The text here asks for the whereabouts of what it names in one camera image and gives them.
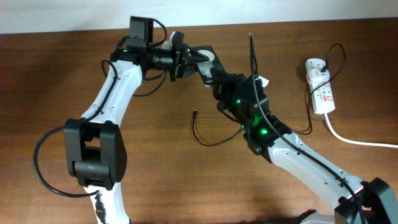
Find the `white power strip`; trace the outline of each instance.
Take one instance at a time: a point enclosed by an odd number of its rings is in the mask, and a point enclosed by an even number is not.
[[[327,70],[324,73],[321,72],[323,66],[325,66],[325,61],[322,59],[311,58],[305,62],[310,92],[329,80],[329,71]],[[330,83],[326,83],[321,88],[315,90],[311,97],[313,109],[316,114],[330,113],[335,110],[335,101],[331,92]]]
[[[307,69],[307,81],[310,85],[310,92],[316,89],[318,86],[326,83],[330,79],[329,71],[321,72],[322,68],[325,66],[325,61],[322,59],[311,58],[305,62],[305,68]],[[331,93],[330,82],[324,84],[319,89],[313,92],[312,97],[312,105],[313,110],[316,114],[322,114],[322,118],[326,121],[326,124],[330,130],[330,132],[338,139],[351,143],[351,144],[359,144],[362,146],[379,146],[379,147],[393,147],[398,148],[398,145],[393,144],[382,144],[382,143],[373,143],[373,142],[360,142],[360,141],[352,141],[349,139],[345,139],[338,135],[335,130],[331,127],[328,113],[335,110],[335,99]]]

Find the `power strip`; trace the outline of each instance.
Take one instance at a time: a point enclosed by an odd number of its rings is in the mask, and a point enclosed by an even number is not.
[[[310,92],[329,80],[329,71],[321,72],[323,66],[325,66],[325,61],[318,58],[311,58],[305,62]],[[314,113],[316,114],[330,113],[336,109],[330,83],[326,83],[321,88],[315,90],[311,97]]]

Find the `wood grain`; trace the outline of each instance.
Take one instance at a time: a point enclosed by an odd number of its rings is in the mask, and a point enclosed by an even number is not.
[[[350,139],[397,143],[398,19],[288,22],[169,28],[185,33],[191,46],[210,44],[229,73],[249,72],[248,32],[254,34],[260,74],[271,82],[270,109],[297,129],[307,127],[304,62],[324,58],[335,42],[347,65],[333,81],[336,111],[331,122]],[[41,186],[32,168],[39,138],[68,118],[79,118],[104,82],[100,61],[127,30],[2,35],[0,41],[0,172],[2,223],[95,223],[87,198],[70,199]],[[161,30],[155,31],[161,38]],[[331,56],[331,71],[341,60]],[[156,85],[143,83],[140,93]],[[123,197],[139,223],[237,223],[295,217],[307,209],[330,213],[288,172],[255,156],[242,137],[216,148],[198,145],[190,132],[198,109],[198,131],[208,142],[238,127],[216,110],[211,90],[198,75],[166,82],[154,95],[133,98],[121,126],[128,166]],[[398,151],[346,144],[319,116],[302,136],[312,149],[366,180],[380,177],[398,194]],[[83,192],[67,172],[63,137],[57,134],[39,156],[45,178],[67,192]]]

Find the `wooden table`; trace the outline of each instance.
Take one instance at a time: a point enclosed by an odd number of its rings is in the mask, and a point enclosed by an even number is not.
[[[212,45],[229,73],[249,73],[248,33],[254,34],[259,73],[271,82],[270,109],[297,129],[307,127],[304,63],[344,45],[347,64],[333,83],[337,133],[350,139],[397,142],[398,19],[288,22],[178,27],[191,46]],[[36,142],[68,118],[79,118],[100,90],[100,60],[108,58],[127,30],[95,30],[0,36],[1,223],[95,223],[87,198],[46,190],[32,167]],[[162,31],[155,30],[160,39]],[[331,55],[330,70],[341,54]],[[138,90],[151,90],[157,81]],[[121,126],[128,154],[123,197],[138,223],[237,223],[295,217],[307,209],[330,213],[303,183],[255,156],[240,136],[201,147],[190,130],[198,109],[198,132],[207,142],[239,127],[216,110],[198,74],[166,82],[147,98],[133,98]],[[312,115],[314,132],[301,136],[312,149],[366,180],[380,177],[398,194],[398,150],[363,147],[333,137]],[[45,178],[67,192],[83,193],[68,175],[62,134],[40,151]]]

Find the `white cable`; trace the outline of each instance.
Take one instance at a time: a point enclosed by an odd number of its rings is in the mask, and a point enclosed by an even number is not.
[[[359,144],[359,145],[362,145],[362,146],[380,146],[380,147],[398,148],[398,145],[393,145],[393,144],[383,144],[383,143],[373,143],[373,142],[359,142],[359,141],[352,141],[352,140],[345,139],[345,138],[341,137],[340,135],[338,135],[335,132],[335,130],[333,130],[333,128],[331,127],[330,121],[329,121],[329,117],[328,117],[328,115],[326,113],[323,114],[323,118],[325,119],[326,124],[328,125],[328,128],[329,128],[330,132],[334,136],[336,136],[336,138],[338,138],[338,139],[340,139],[340,140],[342,140],[344,142],[348,142],[348,143],[351,143],[351,144]]]

